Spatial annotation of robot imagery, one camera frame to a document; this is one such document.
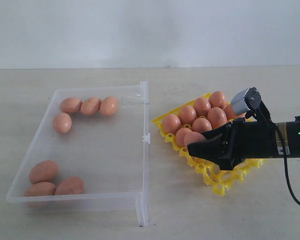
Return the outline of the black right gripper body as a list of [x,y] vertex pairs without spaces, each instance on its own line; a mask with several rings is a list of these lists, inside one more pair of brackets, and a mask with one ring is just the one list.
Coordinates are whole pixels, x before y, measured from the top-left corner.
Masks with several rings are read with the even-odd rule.
[[237,118],[221,126],[221,161],[241,163],[245,159],[278,156],[275,129],[258,121]]

